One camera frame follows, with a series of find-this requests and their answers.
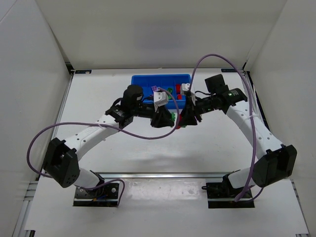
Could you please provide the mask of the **red lego plate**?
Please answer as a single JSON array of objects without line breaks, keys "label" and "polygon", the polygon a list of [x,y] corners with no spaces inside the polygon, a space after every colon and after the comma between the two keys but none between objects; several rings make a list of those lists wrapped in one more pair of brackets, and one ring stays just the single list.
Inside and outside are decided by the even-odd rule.
[{"label": "red lego plate", "polygon": [[179,115],[179,123],[177,125],[177,129],[185,128],[187,126],[186,117],[182,114]]}]

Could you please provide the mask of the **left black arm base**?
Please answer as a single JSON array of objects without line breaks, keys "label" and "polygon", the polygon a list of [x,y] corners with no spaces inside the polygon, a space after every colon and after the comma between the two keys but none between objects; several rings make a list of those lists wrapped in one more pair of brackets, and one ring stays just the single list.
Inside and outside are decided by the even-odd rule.
[{"label": "left black arm base", "polygon": [[118,207],[120,181],[108,181],[98,190],[76,189],[74,194],[74,207]]}]

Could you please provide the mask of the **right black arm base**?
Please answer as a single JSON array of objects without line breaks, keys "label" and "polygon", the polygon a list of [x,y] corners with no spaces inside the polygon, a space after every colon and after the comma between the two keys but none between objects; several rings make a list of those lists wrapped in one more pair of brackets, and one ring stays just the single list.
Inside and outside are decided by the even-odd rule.
[{"label": "right black arm base", "polygon": [[208,182],[201,187],[206,191],[207,202],[209,209],[240,209],[254,208],[252,200],[252,192],[248,190],[242,198],[235,202],[235,197],[242,191],[243,188],[232,189],[224,186],[224,182]]}]

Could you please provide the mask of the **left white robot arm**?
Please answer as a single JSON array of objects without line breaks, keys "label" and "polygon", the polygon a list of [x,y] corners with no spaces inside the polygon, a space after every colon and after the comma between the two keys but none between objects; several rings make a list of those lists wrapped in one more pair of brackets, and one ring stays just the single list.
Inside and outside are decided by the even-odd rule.
[{"label": "left white robot arm", "polygon": [[95,189],[100,178],[91,171],[79,167],[81,158],[109,136],[123,132],[132,123],[134,117],[150,119],[155,128],[172,127],[175,120],[166,108],[169,96],[160,88],[153,92],[153,103],[143,102],[143,88],[129,85],[123,96],[94,123],[77,134],[49,142],[44,162],[44,170],[63,188],[76,185]]}]

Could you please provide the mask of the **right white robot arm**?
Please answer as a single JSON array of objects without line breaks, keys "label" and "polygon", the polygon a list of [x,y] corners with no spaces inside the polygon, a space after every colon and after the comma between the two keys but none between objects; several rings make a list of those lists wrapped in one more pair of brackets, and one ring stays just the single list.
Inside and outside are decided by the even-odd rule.
[{"label": "right white robot arm", "polygon": [[253,186],[264,188],[292,175],[297,150],[277,139],[255,114],[252,101],[239,89],[229,89],[221,74],[205,79],[210,96],[196,97],[189,83],[180,93],[186,97],[179,125],[197,125],[203,114],[221,110],[244,134],[253,148],[251,166],[223,177],[217,189],[239,201]]}]

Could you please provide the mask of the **red toothed lego brick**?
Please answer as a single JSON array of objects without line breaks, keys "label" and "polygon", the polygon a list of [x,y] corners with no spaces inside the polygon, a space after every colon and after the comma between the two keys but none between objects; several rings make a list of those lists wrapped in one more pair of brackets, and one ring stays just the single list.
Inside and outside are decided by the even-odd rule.
[{"label": "red toothed lego brick", "polygon": [[175,89],[176,89],[176,93],[180,94],[181,93],[181,84],[175,84]]}]

